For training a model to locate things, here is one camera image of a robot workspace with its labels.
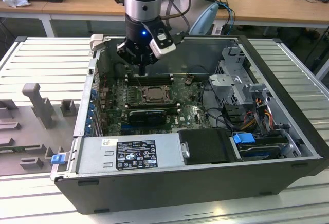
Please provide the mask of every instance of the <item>white label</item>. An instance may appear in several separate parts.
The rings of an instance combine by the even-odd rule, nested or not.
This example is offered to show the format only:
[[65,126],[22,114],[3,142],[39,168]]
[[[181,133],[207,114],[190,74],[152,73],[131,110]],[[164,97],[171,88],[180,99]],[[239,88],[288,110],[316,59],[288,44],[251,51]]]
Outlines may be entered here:
[[116,146],[117,142],[117,138],[102,139],[102,146]]
[[165,34],[158,35],[158,38],[159,38],[160,41],[163,41],[163,40],[167,39]]

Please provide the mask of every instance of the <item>wooden desk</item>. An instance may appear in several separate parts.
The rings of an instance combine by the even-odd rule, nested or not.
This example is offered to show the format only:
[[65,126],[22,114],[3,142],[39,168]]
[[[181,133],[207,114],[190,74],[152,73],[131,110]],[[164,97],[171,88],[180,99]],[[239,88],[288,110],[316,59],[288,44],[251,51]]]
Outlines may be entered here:
[[[235,11],[238,24],[243,22],[283,22],[329,24],[329,6],[321,1],[306,0],[228,0]],[[220,10],[217,19],[227,18],[226,10]]]
[[[329,5],[305,0],[228,0],[236,25],[325,28]],[[113,0],[64,0],[62,3],[31,2],[30,7],[0,5],[0,17],[39,18],[47,36],[55,36],[51,20],[124,21],[124,7]],[[227,11],[219,10],[216,25],[223,25]]]
[[8,7],[4,2],[0,2],[0,12],[23,12],[23,13],[42,13],[42,9],[47,4],[43,1],[32,1],[30,6],[26,7]]

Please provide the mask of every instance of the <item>robotic arm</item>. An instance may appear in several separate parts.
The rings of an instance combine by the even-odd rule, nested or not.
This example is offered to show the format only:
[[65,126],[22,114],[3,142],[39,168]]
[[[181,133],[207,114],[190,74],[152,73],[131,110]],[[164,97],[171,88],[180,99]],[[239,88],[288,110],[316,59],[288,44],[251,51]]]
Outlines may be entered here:
[[117,53],[139,66],[140,76],[147,65],[176,49],[181,40],[170,32],[205,34],[218,10],[215,0],[124,0],[124,5],[126,38]]

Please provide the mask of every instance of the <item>metal bracket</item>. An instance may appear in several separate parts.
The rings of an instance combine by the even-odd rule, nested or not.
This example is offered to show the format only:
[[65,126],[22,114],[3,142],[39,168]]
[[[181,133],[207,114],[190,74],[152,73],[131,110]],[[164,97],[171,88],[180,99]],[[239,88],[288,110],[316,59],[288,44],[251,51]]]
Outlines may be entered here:
[[216,87],[223,86],[232,86],[235,84],[241,84],[238,76],[230,76],[225,74],[211,75],[210,77],[211,84]]
[[104,47],[104,34],[94,34],[90,38],[90,49],[91,51],[97,51],[98,49]]

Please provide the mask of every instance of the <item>desk leg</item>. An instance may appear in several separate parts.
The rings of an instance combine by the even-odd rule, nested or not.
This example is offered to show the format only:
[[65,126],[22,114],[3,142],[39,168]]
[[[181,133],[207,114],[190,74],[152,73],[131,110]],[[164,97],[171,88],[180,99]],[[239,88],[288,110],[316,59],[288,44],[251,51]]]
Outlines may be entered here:
[[55,38],[57,36],[57,33],[51,25],[50,15],[45,14],[44,16],[42,16],[41,21],[42,21],[42,24],[43,24],[43,28],[45,29],[45,32],[47,34],[47,37]]
[[223,26],[225,24],[225,21],[222,20],[215,20],[214,21],[214,27],[212,29],[211,34],[212,35],[220,35],[223,29]]

